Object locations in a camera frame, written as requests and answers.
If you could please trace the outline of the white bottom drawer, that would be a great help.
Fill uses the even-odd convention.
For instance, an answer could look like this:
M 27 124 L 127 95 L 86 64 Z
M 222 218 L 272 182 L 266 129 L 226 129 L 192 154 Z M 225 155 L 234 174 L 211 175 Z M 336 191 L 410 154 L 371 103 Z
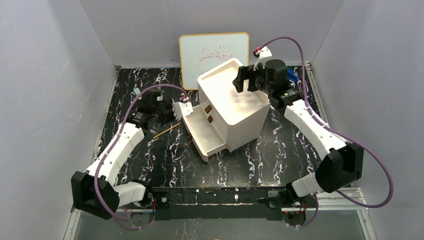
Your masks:
M 218 132 L 207 121 L 200 105 L 193 108 L 193 113 L 184 116 L 183 122 L 204 162 L 208 163 L 209 157 L 227 148 Z

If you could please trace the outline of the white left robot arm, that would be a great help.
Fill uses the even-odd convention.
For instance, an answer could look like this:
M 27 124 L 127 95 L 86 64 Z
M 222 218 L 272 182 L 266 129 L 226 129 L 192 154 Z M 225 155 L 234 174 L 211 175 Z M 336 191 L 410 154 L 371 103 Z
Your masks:
M 118 208 L 148 199 L 148 185 L 140 180 L 116 185 L 116 178 L 134 148 L 155 124 L 167 124 L 181 117 L 184 102 L 164 99 L 158 89 L 143 90 L 130 104 L 111 142 L 85 170 L 71 177 L 73 206 L 108 220 Z

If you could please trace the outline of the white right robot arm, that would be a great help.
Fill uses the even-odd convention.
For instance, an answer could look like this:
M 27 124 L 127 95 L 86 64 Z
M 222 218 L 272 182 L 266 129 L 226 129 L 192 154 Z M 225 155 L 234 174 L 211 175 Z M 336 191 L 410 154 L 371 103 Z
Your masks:
M 287 75 L 286 64 L 280 59 L 271 59 L 257 66 L 240 66 L 232 84 L 238 93 L 265 93 L 270 105 L 303 133 L 321 158 L 315 172 L 286 184 L 280 196 L 285 202 L 294 203 L 308 195 L 332 193 L 359 180 L 364 149 L 332 133 L 322 119 L 306 106 L 301 93 L 291 85 Z

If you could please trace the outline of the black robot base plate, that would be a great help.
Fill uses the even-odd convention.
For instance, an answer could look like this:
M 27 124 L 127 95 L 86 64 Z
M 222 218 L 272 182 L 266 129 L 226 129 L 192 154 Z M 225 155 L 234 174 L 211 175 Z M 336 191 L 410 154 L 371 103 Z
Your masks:
M 284 187 L 153 187 L 132 212 L 151 212 L 157 221 L 179 219 L 265 219 L 303 225 L 316 213 L 313 196 L 292 200 Z

